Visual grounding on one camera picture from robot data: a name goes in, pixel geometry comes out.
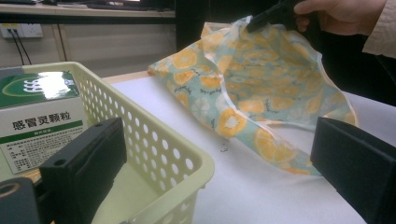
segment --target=white table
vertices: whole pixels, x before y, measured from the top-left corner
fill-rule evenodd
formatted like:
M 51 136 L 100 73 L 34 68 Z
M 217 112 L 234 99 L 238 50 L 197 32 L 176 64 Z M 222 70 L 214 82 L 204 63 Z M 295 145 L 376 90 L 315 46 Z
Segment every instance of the white table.
M 365 223 L 323 177 L 279 171 L 252 150 L 202 127 L 156 77 L 139 73 L 107 81 L 215 161 L 214 177 L 198 193 L 193 223 Z M 346 97 L 363 130 L 396 146 L 396 107 Z

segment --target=black tongs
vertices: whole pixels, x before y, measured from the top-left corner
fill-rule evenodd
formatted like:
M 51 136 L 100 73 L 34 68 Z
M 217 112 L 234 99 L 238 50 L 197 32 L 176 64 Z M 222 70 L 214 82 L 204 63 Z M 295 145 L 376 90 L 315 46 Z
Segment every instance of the black tongs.
M 298 30 L 294 7 L 303 0 L 279 0 L 276 5 L 273 5 L 264 12 L 254 16 L 247 25 L 247 31 L 252 33 L 269 24 L 283 24 L 287 30 Z M 309 18 L 310 24 L 303 35 L 311 42 L 311 45 L 316 48 L 320 45 L 318 34 L 320 27 L 318 17 L 315 13 L 305 15 Z

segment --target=cable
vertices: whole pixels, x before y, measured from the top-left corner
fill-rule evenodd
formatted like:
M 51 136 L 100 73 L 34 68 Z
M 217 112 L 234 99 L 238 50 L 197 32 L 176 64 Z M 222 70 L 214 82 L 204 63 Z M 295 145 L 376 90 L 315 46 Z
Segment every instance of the cable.
M 7 29 L 7 30 L 8 30 L 8 32 L 9 32 L 9 33 L 12 35 L 12 39 L 14 39 L 14 43 L 15 43 L 15 45 L 17 46 L 18 52 L 20 53 L 20 57 L 21 57 L 21 61 L 22 61 L 22 65 L 24 65 L 23 57 L 22 57 L 22 54 L 21 54 L 20 47 L 18 46 L 17 39 L 15 38 L 15 35 L 14 35 L 14 34 L 12 34 L 12 32 L 11 32 L 11 30 L 10 30 L 10 29 Z
M 24 48 L 24 46 L 23 46 L 23 44 L 22 44 L 22 42 L 21 42 L 20 36 L 18 35 L 18 31 L 17 31 L 17 30 L 13 30 L 13 31 L 14 31 L 15 35 L 17 36 L 18 41 L 19 41 L 20 44 L 21 44 L 21 47 L 22 47 L 23 52 L 25 53 L 25 55 L 26 55 L 26 57 L 27 57 L 27 60 L 29 61 L 29 64 L 32 64 L 32 61 L 30 61 L 29 55 L 27 54 L 26 49 Z

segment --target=plastic basket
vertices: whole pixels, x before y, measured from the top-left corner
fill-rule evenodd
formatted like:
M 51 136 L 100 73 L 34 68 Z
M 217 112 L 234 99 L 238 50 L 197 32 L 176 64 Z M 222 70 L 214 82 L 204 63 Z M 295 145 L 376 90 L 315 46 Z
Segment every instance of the plastic basket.
M 24 73 L 70 71 L 90 124 L 122 118 L 128 168 L 125 175 L 118 175 L 116 189 L 110 191 L 113 196 L 107 201 L 110 211 L 106 216 L 130 223 L 191 223 L 198 190 L 214 174 L 214 162 L 205 152 L 80 63 L 27 65 L 22 69 Z M 105 222 L 99 218 L 93 223 Z

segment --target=patterned bag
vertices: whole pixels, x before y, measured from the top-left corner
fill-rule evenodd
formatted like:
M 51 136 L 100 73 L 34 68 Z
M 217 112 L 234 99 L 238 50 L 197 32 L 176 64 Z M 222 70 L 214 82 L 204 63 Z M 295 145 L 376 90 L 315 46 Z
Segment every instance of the patterned bag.
M 238 139 L 282 170 L 319 175 L 306 150 L 274 127 L 313 132 L 319 116 L 357 125 L 355 112 L 305 38 L 283 25 L 250 34 L 247 24 L 248 18 L 206 23 L 201 40 L 148 71 L 216 133 Z

